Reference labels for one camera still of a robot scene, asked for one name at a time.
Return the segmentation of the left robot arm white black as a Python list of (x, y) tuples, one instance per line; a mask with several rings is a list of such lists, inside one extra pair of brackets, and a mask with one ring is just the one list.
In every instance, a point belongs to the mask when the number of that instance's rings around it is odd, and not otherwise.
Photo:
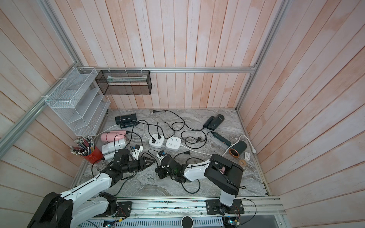
[(46, 195), (28, 227), (75, 228), (97, 215), (119, 215), (117, 199), (107, 190), (122, 180), (124, 174), (137, 174), (155, 162), (148, 157), (133, 159), (128, 149), (120, 149), (94, 178), (60, 194), (51, 192)]

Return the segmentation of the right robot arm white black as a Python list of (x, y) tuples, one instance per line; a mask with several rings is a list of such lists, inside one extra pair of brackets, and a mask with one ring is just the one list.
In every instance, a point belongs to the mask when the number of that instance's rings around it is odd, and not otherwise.
[(222, 206), (231, 207), (241, 189), (243, 168), (218, 154), (197, 164), (179, 164), (166, 153), (159, 153), (157, 158), (160, 166), (156, 173), (160, 179), (169, 176), (180, 184), (208, 179), (221, 189), (219, 202)]

